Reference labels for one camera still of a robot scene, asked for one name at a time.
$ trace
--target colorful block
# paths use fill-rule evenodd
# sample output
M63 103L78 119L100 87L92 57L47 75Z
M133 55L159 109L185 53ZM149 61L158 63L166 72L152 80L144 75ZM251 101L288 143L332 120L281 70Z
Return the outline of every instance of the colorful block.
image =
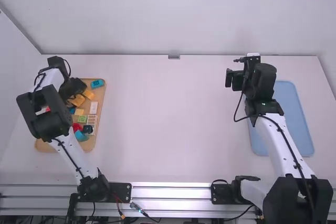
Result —
M68 101L71 102L76 107L79 107L84 103L85 97L78 94L78 95L76 95L76 97L74 99L68 99Z
M96 89L102 86L104 86L104 81L102 79L91 82L91 89Z
M97 114L97 110L98 110L98 102L91 102L90 105L90 114Z
M75 115L83 115L83 114L84 114L84 110L83 109L76 109Z
M83 129L81 130L81 133L83 134L91 134L93 132L92 125L84 125Z
M83 130L83 127L82 125L80 125L79 123L73 123L72 124L72 129L73 129L73 132L75 133L76 131L82 131Z
M89 137L81 133L80 130L75 132L75 137L78 142L84 142L89 139Z
M90 90L85 89L85 91L82 93L83 95L85 95L87 98L89 98L90 100L92 100L93 98L95 98L94 93L92 93Z
M73 115L75 113L76 107L70 107L69 108L69 112L71 115Z
M86 123L87 120L88 120L88 116L87 115L80 115L78 117L78 121L77 122L79 122L79 123Z

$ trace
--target green block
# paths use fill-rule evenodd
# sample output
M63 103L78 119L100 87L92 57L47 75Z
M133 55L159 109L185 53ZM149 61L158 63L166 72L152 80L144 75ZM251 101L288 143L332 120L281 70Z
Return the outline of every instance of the green block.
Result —
M80 116L78 117L78 122L79 122L79 123L86 123L87 120L88 120L88 116L87 116L87 115L80 115Z

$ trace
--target yellow block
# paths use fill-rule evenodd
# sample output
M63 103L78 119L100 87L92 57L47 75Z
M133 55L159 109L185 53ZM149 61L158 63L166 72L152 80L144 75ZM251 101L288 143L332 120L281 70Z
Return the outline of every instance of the yellow block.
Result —
M75 115L83 115L83 114L84 114L84 110L83 109L76 109Z
M94 93L92 93L90 90L88 89L85 89L85 91L83 92L83 95L85 95L87 98L89 98L90 100L92 100L95 95Z
M74 99L68 99L68 101L71 102L73 105L79 107L84 103L85 97L78 94Z

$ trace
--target white table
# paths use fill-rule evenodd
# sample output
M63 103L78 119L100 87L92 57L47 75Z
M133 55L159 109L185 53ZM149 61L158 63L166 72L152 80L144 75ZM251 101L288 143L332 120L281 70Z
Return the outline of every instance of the white table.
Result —
M225 72L243 68L242 63L233 63L239 57L64 56L73 76L103 78L107 83L97 143L87 154L90 161L108 180L137 185L203 188L214 179L229 181L236 175L273 182L269 158L251 150L247 122L233 122L240 93L225 88ZM318 58L262 56L261 60L278 69L277 80L295 84L315 148L305 160L317 177L329 179L335 187L336 172L330 164L336 163L336 102ZM243 115L242 104L237 117ZM74 185L60 156L40 153L33 143L20 116L0 163L0 184Z

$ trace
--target metal extrusion frame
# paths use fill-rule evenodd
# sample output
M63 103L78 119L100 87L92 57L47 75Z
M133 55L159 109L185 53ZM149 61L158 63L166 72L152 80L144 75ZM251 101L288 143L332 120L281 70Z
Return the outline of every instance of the metal extrusion frame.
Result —
M248 205L213 205L210 183L132 183L132 199L151 217L166 218L233 218ZM71 193L76 185L0 185L0 215L65 216ZM140 213L120 204L127 217L142 217ZM77 216L90 216L92 203L78 203ZM118 217L115 203L96 203L96 216ZM242 219L255 219L251 208ZM336 191L328 220L336 220Z

